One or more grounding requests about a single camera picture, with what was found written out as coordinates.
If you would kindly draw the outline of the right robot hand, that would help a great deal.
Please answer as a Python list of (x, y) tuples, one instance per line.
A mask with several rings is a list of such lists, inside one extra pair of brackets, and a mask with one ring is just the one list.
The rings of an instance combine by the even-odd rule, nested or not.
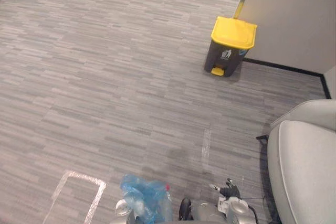
[(226, 187), (219, 187), (215, 184), (208, 184), (208, 185), (211, 189), (214, 189), (215, 191), (219, 192), (225, 198), (236, 197), (238, 199), (241, 199), (238, 187), (234, 184), (233, 180), (230, 178), (227, 178)]

